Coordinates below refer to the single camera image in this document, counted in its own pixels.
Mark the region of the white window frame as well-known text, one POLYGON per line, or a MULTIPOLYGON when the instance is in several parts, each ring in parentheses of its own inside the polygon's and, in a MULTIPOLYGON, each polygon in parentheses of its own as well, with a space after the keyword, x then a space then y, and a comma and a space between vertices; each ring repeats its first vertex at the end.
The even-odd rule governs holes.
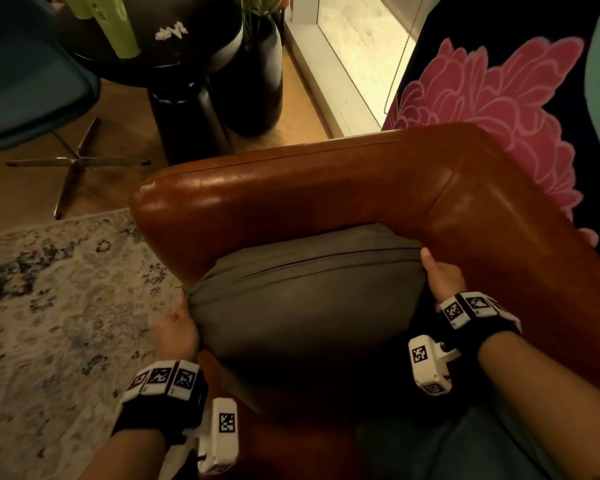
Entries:
POLYGON ((380 131, 435 0, 290 0, 291 49, 334 137, 380 131))

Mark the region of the person's right forearm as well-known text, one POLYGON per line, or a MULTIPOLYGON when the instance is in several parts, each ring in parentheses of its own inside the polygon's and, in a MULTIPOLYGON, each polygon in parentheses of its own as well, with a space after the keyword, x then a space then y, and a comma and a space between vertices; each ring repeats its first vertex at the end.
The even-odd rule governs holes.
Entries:
POLYGON ((600 480, 600 389, 521 336, 499 332, 478 360, 536 441, 570 480, 600 480))

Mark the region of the person's blue jeans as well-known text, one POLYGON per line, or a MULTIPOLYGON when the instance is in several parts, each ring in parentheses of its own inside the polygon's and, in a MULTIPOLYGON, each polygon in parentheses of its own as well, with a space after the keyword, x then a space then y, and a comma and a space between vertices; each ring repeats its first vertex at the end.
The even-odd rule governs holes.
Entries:
POLYGON ((500 396, 435 412, 386 408, 357 425, 369 480, 567 480, 500 396))

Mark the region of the black wristband with markers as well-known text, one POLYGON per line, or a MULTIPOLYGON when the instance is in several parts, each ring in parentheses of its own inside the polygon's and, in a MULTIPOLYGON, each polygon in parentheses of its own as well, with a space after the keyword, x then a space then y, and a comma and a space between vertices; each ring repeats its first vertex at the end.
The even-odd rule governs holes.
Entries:
POLYGON ((208 383, 199 364, 160 360, 138 371, 124 391, 111 435, 132 429, 158 430, 167 449, 184 444, 185 430, 202 422, 208 383))
POLYGON ((439 307, 439 314, 454 330, 451 343, 467 357, 477 358, 481 346, 497 333, 522 333, 520 320, 482 292, 455 294, 439 307))

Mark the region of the white crumpled object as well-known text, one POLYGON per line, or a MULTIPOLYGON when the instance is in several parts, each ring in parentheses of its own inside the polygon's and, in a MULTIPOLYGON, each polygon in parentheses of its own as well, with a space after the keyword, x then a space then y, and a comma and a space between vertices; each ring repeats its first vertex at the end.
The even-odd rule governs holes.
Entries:
POLYGON ((177 39, 183 39, 183 35, 188 34, 189 31, 180 21, 174 23, 173 26, 160 28, 154 35, 156 41, 165 41, 172 37, 177 39))

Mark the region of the person's left hand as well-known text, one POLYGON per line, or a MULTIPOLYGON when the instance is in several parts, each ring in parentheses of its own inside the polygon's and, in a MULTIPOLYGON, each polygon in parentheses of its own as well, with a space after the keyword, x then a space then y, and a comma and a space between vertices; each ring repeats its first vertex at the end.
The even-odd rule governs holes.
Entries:
POLYGON ((171 312, 152 322, 150 332, 156 360, 197 363, 201 339, 184 294, 171 312))

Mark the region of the black curtain with pink flower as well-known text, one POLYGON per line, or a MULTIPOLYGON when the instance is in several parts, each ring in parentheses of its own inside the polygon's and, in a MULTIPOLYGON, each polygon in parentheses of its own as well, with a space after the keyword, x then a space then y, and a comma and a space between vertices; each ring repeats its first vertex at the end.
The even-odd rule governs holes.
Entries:
POLYGON ((600 254, 600 0, 434 0, 382 130, 485 130, 600 254))

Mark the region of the blue chair with metal base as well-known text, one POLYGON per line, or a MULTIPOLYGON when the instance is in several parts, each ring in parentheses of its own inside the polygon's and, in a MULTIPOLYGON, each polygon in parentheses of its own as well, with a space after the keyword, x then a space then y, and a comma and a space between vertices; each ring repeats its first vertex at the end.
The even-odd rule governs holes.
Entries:
POLYGON ((83 68, 56 38, 56 11, 47 0, 0 0, 0 151, 53 135, 67 156, 8 161, 13 168, 66 167, 54 218, 62 219, 86 168, 149 166, 147 159, 86 155, 101 119, 73 149, 57 129, 98 102, 101 79, 83 68))

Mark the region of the person's left forearm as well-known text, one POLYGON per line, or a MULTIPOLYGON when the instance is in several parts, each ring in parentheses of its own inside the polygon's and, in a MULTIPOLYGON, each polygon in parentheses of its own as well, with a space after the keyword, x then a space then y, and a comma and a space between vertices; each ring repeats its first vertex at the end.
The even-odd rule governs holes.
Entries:
POLYGON ((166 453, 159 430, 122 430, 94 455, 78 480, 158 480, 166 453))

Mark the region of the grey cushion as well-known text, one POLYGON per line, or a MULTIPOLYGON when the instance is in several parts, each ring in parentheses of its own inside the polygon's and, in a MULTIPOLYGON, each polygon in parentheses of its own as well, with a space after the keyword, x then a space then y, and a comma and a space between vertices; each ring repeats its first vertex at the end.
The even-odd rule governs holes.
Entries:
POLYGON ((419 241, 381 224, 243 249, 187 291, 224 389, 252 411, 339 414, 406 337, 426 284, 419 241))

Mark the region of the black plant pot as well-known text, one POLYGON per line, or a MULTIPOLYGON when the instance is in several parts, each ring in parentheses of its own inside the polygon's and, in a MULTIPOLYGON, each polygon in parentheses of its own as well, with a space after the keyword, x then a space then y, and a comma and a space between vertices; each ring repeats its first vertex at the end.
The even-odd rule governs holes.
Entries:
POLYGON ((245 37, 232 60, 209 78, 220 120, 242 137, 257 137, 279 121, 283 106, 283 46, 268 16, 247 15, 245 37))

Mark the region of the person's right hand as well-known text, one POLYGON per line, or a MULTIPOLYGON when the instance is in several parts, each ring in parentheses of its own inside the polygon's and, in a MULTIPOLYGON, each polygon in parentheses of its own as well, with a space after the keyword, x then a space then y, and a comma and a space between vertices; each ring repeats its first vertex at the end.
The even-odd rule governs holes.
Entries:
POLYGON ((434 309, 439 312, 440 305, 456 294, 469 291, 461 269, 458 266, 436 260, 436 276, 428 277, 429 288, 435 300, 434 309))

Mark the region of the patterned grey rug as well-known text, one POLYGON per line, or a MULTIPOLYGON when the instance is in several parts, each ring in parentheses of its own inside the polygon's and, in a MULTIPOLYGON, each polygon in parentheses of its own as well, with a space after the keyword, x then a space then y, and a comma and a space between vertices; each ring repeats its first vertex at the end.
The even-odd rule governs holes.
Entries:
POLYGON ((128 209, 0 233, 0 480, 76 480, 180 282, 128 209))

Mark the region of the black left wristband with markers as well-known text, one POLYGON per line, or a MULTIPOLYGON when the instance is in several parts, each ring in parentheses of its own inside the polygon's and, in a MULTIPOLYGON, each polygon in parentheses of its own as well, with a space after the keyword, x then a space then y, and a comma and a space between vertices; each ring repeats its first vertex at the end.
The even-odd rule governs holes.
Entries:
POLYGON ((160 360, 138 371, 124 391, 111 435, 132 429, 158 430, 167 449, 184 444, 185 430, 202 422, 208 383, 199 364, 160 360))

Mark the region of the black round pedestal table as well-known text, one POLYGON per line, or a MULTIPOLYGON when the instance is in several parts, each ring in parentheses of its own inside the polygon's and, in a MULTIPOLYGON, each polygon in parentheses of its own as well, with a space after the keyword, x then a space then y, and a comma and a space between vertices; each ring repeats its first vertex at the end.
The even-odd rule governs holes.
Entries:
POLYGON ((227 65, 242 42, 242 12, 233 0, 122 0, 140 55, 120 59, 94 20, 65 6, 57 14, 61 44, 88 71, 124 86, 145 88, 168 165, 232 153, 214 110, 208 78, 227 65), (156 41, 182 22, 183 39, 156 41))

